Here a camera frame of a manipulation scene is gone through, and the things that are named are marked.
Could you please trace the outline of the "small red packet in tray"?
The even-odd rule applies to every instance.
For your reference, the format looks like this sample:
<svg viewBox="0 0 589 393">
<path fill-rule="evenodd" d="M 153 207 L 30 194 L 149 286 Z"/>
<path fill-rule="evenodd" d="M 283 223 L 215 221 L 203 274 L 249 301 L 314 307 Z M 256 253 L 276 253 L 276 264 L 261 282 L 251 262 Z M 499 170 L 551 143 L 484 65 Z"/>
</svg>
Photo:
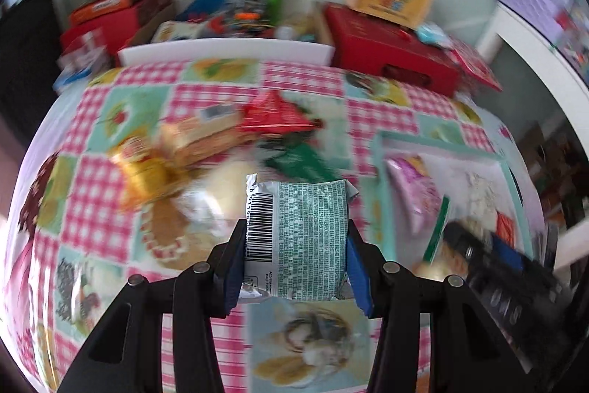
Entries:
<svg viewBox="0 0 589 393">
<path fill-rule="evenodd" d="M 495 234 L 510 248 L 515 247 L 516 224 L 507 214 L 498 211 L 496 216 Z"/>
</svg>

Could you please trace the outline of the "red box stack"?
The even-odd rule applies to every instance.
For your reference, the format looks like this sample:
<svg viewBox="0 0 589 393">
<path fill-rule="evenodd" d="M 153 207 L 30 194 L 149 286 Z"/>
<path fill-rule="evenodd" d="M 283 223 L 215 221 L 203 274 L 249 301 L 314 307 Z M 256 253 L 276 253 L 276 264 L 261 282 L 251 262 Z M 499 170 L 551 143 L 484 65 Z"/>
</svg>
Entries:
<svg viewBox="0 0 589 393">
<path fill-rule="evenodd" d="M 162 12 L 167 13 L 170 7 L 174 7 L 173 0 L 141 0 L 133 6 L 72 25 L 61 35 L 61 46 L 66 50 L 85 34 L 97 31 L 97 43 L 105 45 L 109 55 L 116 57 L 143 28 Z"/>
</svg>

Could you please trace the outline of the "large red gift box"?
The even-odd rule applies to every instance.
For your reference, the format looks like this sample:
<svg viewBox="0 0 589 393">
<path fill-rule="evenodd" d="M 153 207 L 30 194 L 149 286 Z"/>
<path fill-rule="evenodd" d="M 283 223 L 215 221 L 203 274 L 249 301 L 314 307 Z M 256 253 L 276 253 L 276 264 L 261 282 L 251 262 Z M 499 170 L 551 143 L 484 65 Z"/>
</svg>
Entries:
<svg viewBox="0 0 589 393">
<path fill-rule="evenodd" d="M 331 65 L 454 95 L 459 70 L 442 49 L 421 43 L 415 34 L 341 4 L 324 5 L 334 40 Z"/>
</svg>

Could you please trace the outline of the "green silver cracker packet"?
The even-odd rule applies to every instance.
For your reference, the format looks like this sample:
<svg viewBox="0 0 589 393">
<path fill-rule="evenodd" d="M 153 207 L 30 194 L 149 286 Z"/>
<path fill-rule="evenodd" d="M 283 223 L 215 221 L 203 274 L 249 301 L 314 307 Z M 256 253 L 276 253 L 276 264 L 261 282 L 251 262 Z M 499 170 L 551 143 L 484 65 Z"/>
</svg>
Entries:
<svg viewBox="0 0 589 393">
<path fill-rule="evenodd" d="M 247 176 L 244 287 L 261 296 L 328 301 L 345 282 L 346 179 L 326 183 L 258 181 Z"/>
</svg>

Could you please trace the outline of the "dark green snack packet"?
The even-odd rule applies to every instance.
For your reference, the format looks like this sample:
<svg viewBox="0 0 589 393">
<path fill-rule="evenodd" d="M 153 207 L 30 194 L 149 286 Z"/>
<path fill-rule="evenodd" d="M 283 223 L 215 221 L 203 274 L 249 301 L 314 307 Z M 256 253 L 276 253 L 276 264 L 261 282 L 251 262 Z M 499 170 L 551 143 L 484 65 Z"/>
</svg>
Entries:
<svg viewBox="0 0 589 393">
<path fill-rule="evenodd" d="M 317 151 L 307 143 L 286 145 L 262 161 L 288 179 L 303 183 L 329 183 L 339 179 Z"/>
</svg>

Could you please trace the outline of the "clear plastic box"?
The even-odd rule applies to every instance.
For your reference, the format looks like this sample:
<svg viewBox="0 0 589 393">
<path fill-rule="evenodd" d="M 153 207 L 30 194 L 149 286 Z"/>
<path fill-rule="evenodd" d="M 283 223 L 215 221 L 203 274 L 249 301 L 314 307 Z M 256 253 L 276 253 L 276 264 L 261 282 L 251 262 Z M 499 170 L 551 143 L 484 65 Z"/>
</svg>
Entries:
<svg viewBox="0 0 589 393">
<path fill-rule="evenodd" d="M 101 28 L 90 30 L 65 40 L 65 47 L 57 60 L 62 71 L 79 73 L 89 69 L 98 74 L 111 66 L 111 56 Z"/>
</svg>

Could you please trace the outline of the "blue water bottle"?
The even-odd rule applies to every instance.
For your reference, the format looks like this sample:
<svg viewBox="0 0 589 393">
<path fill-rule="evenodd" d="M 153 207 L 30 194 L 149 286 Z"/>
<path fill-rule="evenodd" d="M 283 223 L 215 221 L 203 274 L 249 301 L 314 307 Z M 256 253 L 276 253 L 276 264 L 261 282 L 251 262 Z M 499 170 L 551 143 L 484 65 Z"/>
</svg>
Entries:
<svg viewBox="0 0 589 393">
<path fill-rule="evenodd" d="M 180 22 L 199 21 L 206 19 L 223 7 L 226 0 L 193 0 L 182 12 L 176 16 Z"/>
</svg>

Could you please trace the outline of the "yellow gold candy packet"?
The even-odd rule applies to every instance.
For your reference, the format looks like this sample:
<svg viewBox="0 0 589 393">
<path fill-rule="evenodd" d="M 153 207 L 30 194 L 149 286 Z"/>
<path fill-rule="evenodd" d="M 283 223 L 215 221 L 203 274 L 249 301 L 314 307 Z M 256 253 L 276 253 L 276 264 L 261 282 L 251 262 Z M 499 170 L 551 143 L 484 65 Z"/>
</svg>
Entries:
<svg viewBox="0 0 589 393">
<path fill-rule="evenodd" d="M 167 161 L 145 136 L 123 140 L 110 155 L 123 176 L 120 207 L 133 210 L 178 193 L 191 181 L 189 172 Z"/>
</svg>

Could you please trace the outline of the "checkered picture tablecloth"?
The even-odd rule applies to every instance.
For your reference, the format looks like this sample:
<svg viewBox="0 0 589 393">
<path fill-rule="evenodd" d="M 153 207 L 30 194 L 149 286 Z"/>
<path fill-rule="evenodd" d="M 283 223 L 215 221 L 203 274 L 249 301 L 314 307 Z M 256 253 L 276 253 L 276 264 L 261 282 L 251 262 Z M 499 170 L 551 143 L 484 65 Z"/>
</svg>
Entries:
<svg viewBox="0 0 589 393">
<path fill-rule="evenodd" d="M 521 195 L 528 234 L 545 227 L 536 188 L 510 131 L 469 96 L 361 73 L 299 63 L 207 59 L 113 69 L 80 81 L 56 100 L 18 172 L 1 243 L 1 335 L 25 378 L 53 392 L 127 273 L 177 271 L 204 256 L 244 212 L 251 172 L 275 179 L 250 144 L 204 159 L 197 174 L 219 220 L 192 224 L 169 199 L 123 208 L 122 172 L 110 152 L 130 136 L 157 138 L 216 105 L 240 107 L 277 90 L 318 124 L 307 145 L 320 172 L 358 189 L 356 223 L 382 241 L 384 205 L 369 150 L 379 131 L 433 138 L 500 155 Z"/>
</svg>

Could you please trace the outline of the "red patterned flat box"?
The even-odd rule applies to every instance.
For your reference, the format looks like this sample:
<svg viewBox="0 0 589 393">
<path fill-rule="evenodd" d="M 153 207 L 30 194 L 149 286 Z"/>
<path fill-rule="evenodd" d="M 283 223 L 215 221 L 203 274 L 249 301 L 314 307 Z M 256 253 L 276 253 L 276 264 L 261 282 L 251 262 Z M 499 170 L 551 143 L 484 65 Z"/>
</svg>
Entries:
<svg viewBox="0 0 589 393">
<path fill-rule="evenodd" d="M 447 54 L 467 77 L 482 86 L 498 92 L 502 91 L 501 83 L 477 49 L 453 36 L 450 36 L 449 40 L 451 47 Z"/>
</svg>

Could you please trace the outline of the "orange wafer packet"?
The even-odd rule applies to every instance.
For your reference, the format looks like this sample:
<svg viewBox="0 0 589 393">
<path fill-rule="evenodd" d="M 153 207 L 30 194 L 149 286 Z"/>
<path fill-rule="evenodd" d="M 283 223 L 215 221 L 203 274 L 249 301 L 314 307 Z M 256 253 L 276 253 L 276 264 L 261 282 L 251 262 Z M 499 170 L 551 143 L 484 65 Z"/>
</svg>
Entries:
<svg viewBox="0 0 589 393">
<path fill-rule="evenodd" d="M 243 112 L 231 104 L 218 104 L 182 121 L 161 124 L 156 145 L 165 159 L 179 168 L 188 168 L 253 137 L 239 126 Z"/>
</svg>

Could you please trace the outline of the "clear wrapped white bun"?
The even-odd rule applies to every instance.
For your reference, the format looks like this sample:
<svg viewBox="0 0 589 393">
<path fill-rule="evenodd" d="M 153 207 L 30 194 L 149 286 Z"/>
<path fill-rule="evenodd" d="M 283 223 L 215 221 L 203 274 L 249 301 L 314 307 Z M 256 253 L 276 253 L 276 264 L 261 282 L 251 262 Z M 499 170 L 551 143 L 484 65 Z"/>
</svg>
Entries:
<svg viewBox="0 0 589 393">
<path fill-rule="evenodd" d="M 257 171 L 255 162 L 241 159 L 205 169 L 173 199 L 174 206 L 197 231 L 225 238 L 246 216 L 247 177 Z"/>
</svg>

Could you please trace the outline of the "red triangular snack packet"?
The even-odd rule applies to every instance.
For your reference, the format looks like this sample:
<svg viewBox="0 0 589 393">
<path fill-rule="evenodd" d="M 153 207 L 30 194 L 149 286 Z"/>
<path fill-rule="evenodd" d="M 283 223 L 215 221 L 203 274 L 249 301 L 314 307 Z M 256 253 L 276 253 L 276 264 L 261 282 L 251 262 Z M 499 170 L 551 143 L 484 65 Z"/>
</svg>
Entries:
<svg viewBox="0 0 589 393">
<path fill-rule="evenodd" d="M 284 136 L 314 131 L 317 125 L 296 104 L 285 100 L 280 91 L 266 90 L 241 109 L 237 129 L 249 135 Z"/>
</svg>

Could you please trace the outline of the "cream sachet packet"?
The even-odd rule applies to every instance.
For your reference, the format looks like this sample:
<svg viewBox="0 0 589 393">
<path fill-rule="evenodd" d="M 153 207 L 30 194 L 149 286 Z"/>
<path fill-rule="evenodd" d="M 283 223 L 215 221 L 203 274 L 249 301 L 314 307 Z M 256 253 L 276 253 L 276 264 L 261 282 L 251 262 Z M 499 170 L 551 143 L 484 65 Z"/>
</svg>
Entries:
<svg viewBox="0 0 589 393">
<path fill-rule="evenodd" d="M 466 214 L 487 229 L 494 229 L 497 220 L 497 195 L 494 184 L 476 172 L 466 175 L 468 193 Z"/>
</svg>

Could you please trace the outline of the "dark snack bag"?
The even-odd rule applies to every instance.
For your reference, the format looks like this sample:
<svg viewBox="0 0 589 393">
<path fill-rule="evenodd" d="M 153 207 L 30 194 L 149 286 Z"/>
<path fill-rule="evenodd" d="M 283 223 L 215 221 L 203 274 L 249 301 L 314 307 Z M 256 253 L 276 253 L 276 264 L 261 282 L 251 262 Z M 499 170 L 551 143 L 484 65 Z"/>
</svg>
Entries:
<svg viewBox="0 0 589 393">
<path fill-rule="evenodd" d="M 222 28 L 226 37 L 263 37 L 274 26 L 268 0 L 230 0 L 223 6 Z"/>
</svg>

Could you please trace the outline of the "black cabinet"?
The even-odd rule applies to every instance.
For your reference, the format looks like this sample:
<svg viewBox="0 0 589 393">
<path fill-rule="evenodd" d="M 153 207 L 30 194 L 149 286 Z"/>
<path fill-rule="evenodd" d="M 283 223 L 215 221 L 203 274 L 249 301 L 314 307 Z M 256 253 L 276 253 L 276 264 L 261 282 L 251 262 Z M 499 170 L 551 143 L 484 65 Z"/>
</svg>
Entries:
<svg viewBox="0 0 589 393">
<path fill-rule="evenodd" d="M 1 18 L 1 119 L 21 145 L 57 100 L 60 35 L 53 0 L 20 0 Z"/>
</svg>

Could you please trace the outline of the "pink snack bag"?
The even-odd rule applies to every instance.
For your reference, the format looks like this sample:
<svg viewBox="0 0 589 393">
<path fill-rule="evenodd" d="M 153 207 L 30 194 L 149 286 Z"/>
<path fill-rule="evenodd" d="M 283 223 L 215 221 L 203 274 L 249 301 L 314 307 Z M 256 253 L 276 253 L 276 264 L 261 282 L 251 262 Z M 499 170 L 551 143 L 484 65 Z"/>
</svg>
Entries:
<svg viewBox="0 0 589 393">
<path fill-rule="evenodd" d="M 385 160 L 400 196 L 413 236 L 425 234 L 436 223 L 442 195 L 420 155 L 397 154 Z"/>
</svg>

